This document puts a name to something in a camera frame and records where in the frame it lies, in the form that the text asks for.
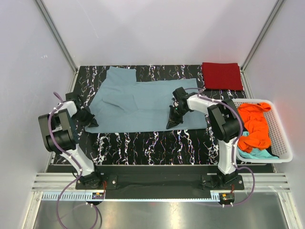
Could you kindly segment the light blue t-shirt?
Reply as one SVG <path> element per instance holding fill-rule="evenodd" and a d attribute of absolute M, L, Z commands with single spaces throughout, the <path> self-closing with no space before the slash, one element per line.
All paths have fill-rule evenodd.
<path fill-rule="evenodd" d="M 89 108 L 97 127 L 88 133 L 134 133 L 166 131 L 173 91 L 179 87 L 190 92 L 197 80 L 137 82 L 136 70 L 111 66 Z"/>

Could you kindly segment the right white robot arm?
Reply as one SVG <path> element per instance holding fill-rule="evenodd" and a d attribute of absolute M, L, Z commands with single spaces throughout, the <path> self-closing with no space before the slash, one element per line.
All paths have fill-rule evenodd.
<path fill-rule="evenodd" d="M 219 143 L 217 173 L 210 180 L 203 181 L 203 187 L 213 189 L 231 188 L 237 180 L 237 142 L 243 133 L 244 124 L 231 99 L 215 100 L 205 98 L 200 92 L 187 93 L 179 87 L 173 91 L 173 105 L 170 105 L 166 128 L 171 129 L 183 123 L 188 112 L 198 111 L 209 116 L 213 135 Z"/>

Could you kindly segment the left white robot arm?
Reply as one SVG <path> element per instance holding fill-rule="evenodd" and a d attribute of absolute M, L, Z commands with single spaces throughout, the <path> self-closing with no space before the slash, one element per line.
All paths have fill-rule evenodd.
<path fill-rule="evenodd" d="M 75 121 L 84 127 L 98 127 L 98 123 L 81 97 L 76 93 L 67 93 L 65 100 L 53 93 L 59 103 L 48 114 L 38 117 L 41 136 L 47 151 L 65 158 L 76 170 L 76 182 L 85 188 L 97 189 L 103 183 L 103 177 L 93 161 L 79 145 Z"/>

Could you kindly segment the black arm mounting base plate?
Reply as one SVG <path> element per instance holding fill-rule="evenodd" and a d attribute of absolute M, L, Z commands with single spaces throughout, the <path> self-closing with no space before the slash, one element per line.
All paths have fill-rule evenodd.
<path fill-rule="evenodd" d="M 210 197 L 210 191 L 244 190 L 241 175 L 224 178 L 217 166 L 98 166 L 106 199 L 174 200 Z"/>

